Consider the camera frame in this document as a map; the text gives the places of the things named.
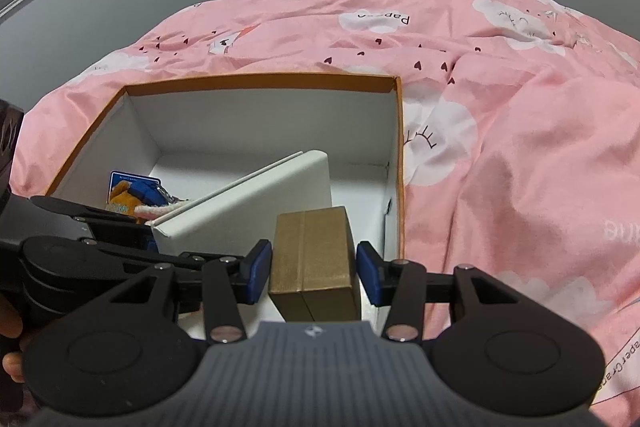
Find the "finger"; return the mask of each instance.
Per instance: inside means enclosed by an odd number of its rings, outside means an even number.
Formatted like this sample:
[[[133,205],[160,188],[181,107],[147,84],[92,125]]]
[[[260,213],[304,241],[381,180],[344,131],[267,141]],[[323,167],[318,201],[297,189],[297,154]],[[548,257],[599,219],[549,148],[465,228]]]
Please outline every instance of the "finger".
[[[0,335],[17,339],[22,333],[22,319],[9,301],[0,294]]]
[[[9,353],[2,359],[2,368],[16,382],[24,382],[22,376],[22,355],[20,353]]]

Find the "stuffed toy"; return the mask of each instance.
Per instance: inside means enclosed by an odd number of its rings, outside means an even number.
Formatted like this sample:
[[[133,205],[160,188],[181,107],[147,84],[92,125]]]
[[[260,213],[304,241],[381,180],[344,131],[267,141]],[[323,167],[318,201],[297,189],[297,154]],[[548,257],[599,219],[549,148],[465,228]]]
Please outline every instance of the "stuffed toy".
[[[189,201],[176,201],[175,203],[165,204],[163,206],[149,206],[148,204],[140,204],[134,210],[134,216],[142,221],[152,221],[158,217],[164,216],[164,214],[168,214],[181,206],[185,206],[185,204],[189,203]]]
[[[164,206],[166,204],[166,197],[153,182],[122,180],[111,189],[107,210],[126,214],[127,216],[135,216],[137,206]]]

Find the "pink bed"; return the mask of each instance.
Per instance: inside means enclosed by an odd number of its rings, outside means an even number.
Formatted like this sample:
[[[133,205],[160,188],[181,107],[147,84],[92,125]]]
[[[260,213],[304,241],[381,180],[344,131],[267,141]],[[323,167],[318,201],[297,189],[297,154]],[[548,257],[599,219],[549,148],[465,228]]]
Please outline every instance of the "pink bed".
[[[405,256],[472,263],[586,328],[593,411],[640,416],[640,42],[553,0],[216,0],[187,7],[25,117],[14,192],[42,194],[125,84],[399,76]],[[428,310],[427,331],[447,325]]]

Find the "open box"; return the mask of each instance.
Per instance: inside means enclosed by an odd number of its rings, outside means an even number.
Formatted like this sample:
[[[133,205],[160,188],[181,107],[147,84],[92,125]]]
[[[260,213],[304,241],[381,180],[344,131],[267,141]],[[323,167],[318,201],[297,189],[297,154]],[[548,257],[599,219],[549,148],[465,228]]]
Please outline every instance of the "open box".
[[[328,155],[332,205],[346,207],[354,242],[369,241],[390,260],[402,257],[401,107],[396,78],[360,74],[127,86],[92,124],[49,194],[104,208],[117,170],[160,178],[172,195],[194,200],[286,156],[319,150]],[[273,232],[265,239],[272,241]],[[282,320],[266,293],[257,305],[240,306],[249,335],[261,320]],[[379,331],[384,311],[372,308],[362,289],[361,296],[362,318]]]

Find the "blue gripper pad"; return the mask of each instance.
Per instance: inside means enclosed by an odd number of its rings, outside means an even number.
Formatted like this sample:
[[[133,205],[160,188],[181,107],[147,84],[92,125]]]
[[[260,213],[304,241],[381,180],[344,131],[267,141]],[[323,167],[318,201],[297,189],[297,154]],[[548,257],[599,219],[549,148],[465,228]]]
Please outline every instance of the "blue gripper pad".
[[[369,302],[374,306],[380,306],[382,305],[382,288],[380,287],[379,267],[370,257],[371,254],[367,254],[367,248],[370,248],[369,243],[366,245],[360,243],[356,249],[356,271]]]
[[[249,282],[246,285],[247,304],[255,304],[258,299],[260,299],[264,285],[267,283],[267,279],[269,278],[269,272],[271,270],[271,255],[271,243],[267,241],[264,248],[262,248],[256,257],[254,263],[251,265]]]

